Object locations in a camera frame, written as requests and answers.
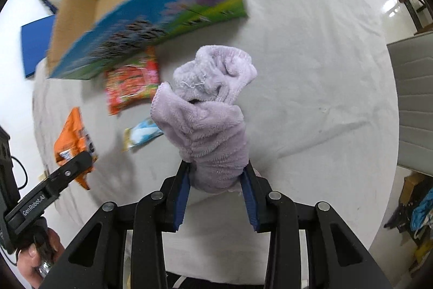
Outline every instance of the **white wrinkled fabric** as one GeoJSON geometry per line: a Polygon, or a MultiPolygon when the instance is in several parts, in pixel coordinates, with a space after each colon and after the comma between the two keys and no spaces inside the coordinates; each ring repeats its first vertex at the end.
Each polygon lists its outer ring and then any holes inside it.
{"type": "MultiPolygon", "coordinates": [[[[395,82],[377,16],[366,0],[246,2],[248,18],[159,45],[162,80],[203,45],[249,53],[259,75],[236,105],[245,117],[253,166],[295,202],[328,201],[369,247],[398,152],[395,82]]],[[[102,78],[45,80],[44,65],[36,72],[33,99],[43,161],[55,169],[53,144],[76,105],[100,156],[88,174],[92,189],[71,183],[56,202],[65,217],[82,225],[103,202],[136,202],[176,173],[181,159],[164,136],[136,153],[121,152],[124,129],[149,116],[150,102],[108,116],[102,78]]],[[[263,283],[269,237],[253,232],[237,193],[209,197],[192,189],[179,232],[163,238],[169,271],[263,283]]]]}

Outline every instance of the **snack bag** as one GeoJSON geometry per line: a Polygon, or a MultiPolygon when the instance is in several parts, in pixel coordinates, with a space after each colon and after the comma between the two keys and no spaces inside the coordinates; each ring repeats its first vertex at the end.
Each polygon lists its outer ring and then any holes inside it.
{"type": "Polygon", "coordinates": [[[144,98],[153,98],[159,85],[155,48],[148,47],[146,56],[133,58],[122,67],[107,71],[106,92],[110,115],[144,98]]]}
{"type": "MultiPolygon", "coordinates": [[[[83,151],[88,151],[92,155],[93,163],[98,159],[92,140],[90,140],[81,120],[80,109],[74,107],[66,120],[59,138],[54,144],[55,161],[59,166],[62,166],[83,151]]],[[[93,169],[91,167],[75,178],[86,190],[90,190],[86,182],[86,174],[90,173],[93,169]]]]}
{"type": "Polygon", "coordinates": [[[125,130],[123,150],[127,151],[132,147],[143,145],[162,134],[162,130],[156,126],[155,122],[151,118],[147,118],[135,127],[125,130]]]}

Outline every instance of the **black cable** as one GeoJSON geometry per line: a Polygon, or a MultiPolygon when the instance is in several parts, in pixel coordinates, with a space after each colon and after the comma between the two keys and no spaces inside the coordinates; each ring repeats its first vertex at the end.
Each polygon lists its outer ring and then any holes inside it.
{"type": "Polygon", "coordinates": [[[17,266],[17,263],[13,263],[12,260],[9,258],[9,256],[6,254],[5,250],[3,249],[3,247],[0,246],[1,252],[3,253],[3,257],[5,257],[7,259],[7,261],[12,265],[12,266],[17,266]]]}
{"type": "Polygon", "coordinates": [[[10,158],[16,160],[18,162],[18,164],[21,166],[22,170],[24,171],[25,182],[22,186],[18,187],[18,190],[22,190],[23,188],[25,188],[27,186],[27,183],[29,182],[29,176],[27,175],[27,171],[25,170],[24,166],[22,165],[22,163],[19,161],[19,159],[17,157],[10,156],[10,158]]]}

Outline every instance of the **orange snack bag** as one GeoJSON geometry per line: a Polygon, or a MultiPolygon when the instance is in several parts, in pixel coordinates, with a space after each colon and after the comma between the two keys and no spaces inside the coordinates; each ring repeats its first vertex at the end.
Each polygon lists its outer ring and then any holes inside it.
{"type": "MultiPolygon", "coordinates": [[[[90,140],[81,120],[80,109],[74,107],[66,120],[59,138],[54,144],[55,161],[59,166],[62,166],[83,151],[88,151],[92,155],[93,162],[98,159],[93,142],[90,140]]],[[[93,169],[93,167],[90,167],[75,178],[86,190],[90,190],[86,182],[86,174],[90,173],[93,169]]]]}

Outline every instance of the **purple towel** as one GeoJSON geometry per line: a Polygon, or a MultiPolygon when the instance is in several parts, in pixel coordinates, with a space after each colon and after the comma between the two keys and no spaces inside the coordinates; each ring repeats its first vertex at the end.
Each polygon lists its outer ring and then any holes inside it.
{"type": "Polygon", "coordinates": [[[173,91],[185,101],[233,104],[257,76],[248,53],[227,46],[203,46],[195,59],[173,73],[173,91]]]}
{"type": "Polygon", "coordinates": [[[241,109],[232,106],[257,76],[248,53],[204,46],[173,73],[173,90],[162,83],[150,116],[181,157],[192,163],[191,185],[211,193],[231,188],[248,164],[241,109]]]}
{"type": "Polygon", "coordinates": [[[193,163],[191,185],[210,193],[232,187],[248,164],[245,122],[238,106],[222,102],[191,104],[162,83],[150,116],[183,160],[193,163]]]}

